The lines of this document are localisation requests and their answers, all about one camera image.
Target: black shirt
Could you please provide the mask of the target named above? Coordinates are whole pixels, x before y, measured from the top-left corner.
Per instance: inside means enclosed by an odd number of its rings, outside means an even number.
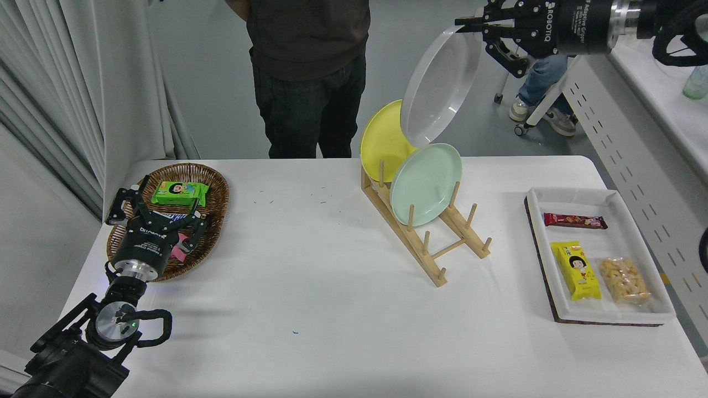
[[[365,51],[370,22],[368,0],[251,0],[251,59],[276,79],[317,79]]]

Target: white curtain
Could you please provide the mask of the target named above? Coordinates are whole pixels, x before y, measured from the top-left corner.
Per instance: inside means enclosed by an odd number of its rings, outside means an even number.
[[[0,123],[96,216],[127,170],[198,159],[145,0],[0,1]]]

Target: yellow plate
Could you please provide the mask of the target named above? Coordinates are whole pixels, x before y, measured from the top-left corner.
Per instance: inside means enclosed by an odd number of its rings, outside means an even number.
[[[374,181],[379,180],[381,159],[384,160],[384,182],[390,183],[406,157],[417,149],[401,130],[402,103],[403,100],[394,101],[379,109],[366,124],[361,137],[361,164]]]

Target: yellow snack package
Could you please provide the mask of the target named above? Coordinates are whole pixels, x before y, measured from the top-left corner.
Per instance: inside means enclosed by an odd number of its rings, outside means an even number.
[[[579,241],[552,242],[551,249],[571,291],[571,299],[602,298],[600,283]]]

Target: robotic arm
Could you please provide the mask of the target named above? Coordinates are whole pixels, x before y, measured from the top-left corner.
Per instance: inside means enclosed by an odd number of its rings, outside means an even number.
[[[134,347],[158,346],[169,339],[172,314],[165,309],[137,311],[138,299],[148,281],[162,276],[174,246],[187,254],[196,247],[207,217],[196,210],[196,199],[187,217],[176,222],[151,212],[142,199],[148,180],[145,176],[137,190],[121,188],[106,220],[106,224],[125,225],[126,235],[113,257],[114,271],[105,264],[110,283],[105,297],[97,302],[91,293],[32,345],[36,355],[25,367],[32,377],[13,398],[110,397],[128,376],[122,362]],[[122,210],[125,202],[135,214],[130,219]],[[193,235],[179,242],[178,230],[184,227],[191,227]],[[141,340],[140,321],[150,319],[162,319],[162,335]],[[84,325],[85,341],[81,338]],[[120,347],[113,358],[101,353]]]
[[[708,0],[488,0],[482,16],[458,18],[458,33],[482,34],[486,51],[513,76],[522,77],[531,61],[512,53],[512,40],[533,58],[553,54],[605,54],[620,35],[655,38],[653,56],[662,64],[708,64]],[[680,41],[693,55],[668,52]]]

